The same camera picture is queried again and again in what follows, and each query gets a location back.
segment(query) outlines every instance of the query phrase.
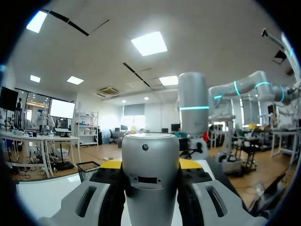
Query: white shelf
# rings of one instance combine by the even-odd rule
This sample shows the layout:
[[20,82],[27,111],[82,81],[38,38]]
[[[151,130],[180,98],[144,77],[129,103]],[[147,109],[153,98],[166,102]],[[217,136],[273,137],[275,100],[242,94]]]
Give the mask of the white shelf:
[[91,128],[97,127],[97,126],[85,126],[85,125],[75,125],[75,126],[79,126],[79,127],[91,127]]
[[97,136],[97,134],[82,134],[79,135],[80,137],[85,137],[85,136]]
[[96,144],[97,144],[97,142],[85,142],[85,143],[80,144],[80,145],[83,146],[83,145],[96,145]]
[[99,112],[80,111],[80,109],[75,109],[75,136],[79,137],[79,141],[77,142],[78,146],[84,145],[98,145],[98,133],[94,134],[80,134],[79,132],[83,129],[95,129],[97,130],[98,124],[98,116]]
[[95,116],[92,116],[92,115],[80,115],[80,117],[94,118]]

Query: monitor screen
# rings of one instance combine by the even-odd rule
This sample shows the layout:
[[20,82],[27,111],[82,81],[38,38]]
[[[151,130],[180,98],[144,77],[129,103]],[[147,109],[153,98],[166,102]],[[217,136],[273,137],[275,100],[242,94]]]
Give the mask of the monitor screen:
[[18,99],[18,92],[2,86],[0,94],[0,107],[6,110],[15,111]]
[[55,127],[59,129],[68,129],[68,119],[56,120]]
[[168,133],[168,128],[162,128],[162,133]]
[[50,116],[72,119],[74,107],[75,103],[52,99]]
[[171,131],[179,131],[181,124],[171,124]]
[[127,126],[121,125],[120,129],[121,129],[121,130],[127,130]]
[[269,114],[270,113],[274,113],[274,109],[276,108],[276,106],[275,105],[269,105],[268,106],[268,112],[269,112]]

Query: rectangular slot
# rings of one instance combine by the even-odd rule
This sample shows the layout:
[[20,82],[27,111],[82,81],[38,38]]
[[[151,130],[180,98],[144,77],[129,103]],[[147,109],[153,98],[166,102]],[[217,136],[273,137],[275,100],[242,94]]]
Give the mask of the rectangular slot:
[[96,187],[89,187],[83,197],[81,198],[78,207],[76,208],[76,214],[83,218],[86,215],[91,198],[96,190]]
[[218,217],[223,217],[227,214],[225,205],[213,187],[207,188],[207,192],[213,202]]
[[138,177],[139,183],[148,183],[148,184],[156,184],[157,178],[145,178],[145,177]]
[[89,34],[87,32],[85,32],[83,29],[81,29],[80,27],[78,27],[74,22],[72,21],[68,21],[68,24],[72,27],[74,27],[76,30],[82,32],[85,36],[89,36]]
[[58,18],[60,20],[63,20],[64,22],[68,22],[69,21],[69,18],[67,18],[67,17],[65,17],[65,16],[63,16],[61,14],[58,14],[58,13],[56,13],[54,11],[49,11],[49,14],[55,16],[56,18]]

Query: wire basket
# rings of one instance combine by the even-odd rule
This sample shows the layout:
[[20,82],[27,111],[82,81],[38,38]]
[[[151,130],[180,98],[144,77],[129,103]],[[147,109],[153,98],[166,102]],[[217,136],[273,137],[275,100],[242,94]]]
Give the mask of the wire basket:
[[77,167],[79,170],[80,180],[83,182],[85,180],[90,180],[92,175],[98,171],[100,165],[94,161],[87,161],[78,163]]

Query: shelving unit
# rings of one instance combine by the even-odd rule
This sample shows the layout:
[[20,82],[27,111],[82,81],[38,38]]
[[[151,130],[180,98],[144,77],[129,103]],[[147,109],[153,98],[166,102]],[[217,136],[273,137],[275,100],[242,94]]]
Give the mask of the shelving unit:
[[[97,145],[98,146],[98,114],[99,112],[90,112],[89,115],[81,112],[80,109],[75,109],[75,136],[79,137],[77,145]],[[95,134],[79,134],[79,131],[84,128],[92,128],[96,130]],[[83,137],[92,137],[93,140],[83,139]]]

